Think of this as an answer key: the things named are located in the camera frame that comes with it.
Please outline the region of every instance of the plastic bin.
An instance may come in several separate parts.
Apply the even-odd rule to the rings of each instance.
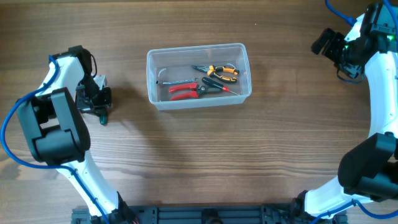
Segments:
[[[214,81],[222,83],[231,91],[209,93],[200,96],[199,99],[170,101],[174,95],[186,93],[189,90],[169,93],[169,85],[159,86],[156,81],[169,82],[198,78],[199,85],[202,77],[207,74],[194,70],[192,65],[223,66],[229,65],[239,69],[238,82],[234,84],[222,83],[214,78]],[[235,75],[222,73],[227,77]],[[172,49],[156,49],[147,55],[147,86],[149,101],[158,110],[176,110],[184,108],[199,108],[206,106],[220,106],[240,104],[251,94],[251,76],[248,54],[243,44],[219,44],[196,47],[178,47]]]

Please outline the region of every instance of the screwdriver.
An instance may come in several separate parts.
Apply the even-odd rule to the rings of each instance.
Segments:
[[[210,87],[217,88],[217,89],[220,89],[220,90],[223,90],[223,91],[228,91],[228,92],[233,93],[233,94],[235,94],[235,95],[239,95],[239,94],[234,93],[234,92],[232,92],[231,90],[229,90],[229,88],[226,88],[223,84],[218,83],[218,82],[216,82],[216,81],[213,81],[213,80],[210,79],[210,78],[203,77],[203,78],[201,79],[201,81],[202,81],[204,84],[206,84],[206,85],[208,85],[208,86],[210,86]]]

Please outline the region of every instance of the green indicator light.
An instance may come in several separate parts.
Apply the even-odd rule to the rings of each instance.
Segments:
[[[394,35],[387,35],[387,39],[391,40],[395,40],[396,37]]]

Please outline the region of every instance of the wooden table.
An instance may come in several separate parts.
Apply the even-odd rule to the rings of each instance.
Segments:
[[[333,5],[358,16],[369,2]],[[0,117],[42,83],[48,54],[82,45],[114,100],[107,126],[83,116],[91,153],[129,205],[289,202],[333,178],[368,136],[368,84],[339,81],[333,63],[310,51],[327,27],[349,30],[320,0],[0,5]],[[149,50],[234,42],[246,46],[251,66],[244,104],[160,112],[149,103]],[[7,141],[34,162],[16,117]],[[55,170],[19,166],[4,151],[0,202],[0,223],[69,223],[85,205]],[[386,213],[398,203],[367,207]],[[349,219],[387,223],[358,208]]]

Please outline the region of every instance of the silver tool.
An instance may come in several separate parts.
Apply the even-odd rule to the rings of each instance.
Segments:
[[[179,81],[172,81],[172,82],[160,82],[156,81],[156,85],[158,86],[164,86],[164,85],[175,85],[175,84],[183,84],[183,83],[191,83],[191,82],[198,82],[198,78],[191,78],[189,80],[179,80]]]

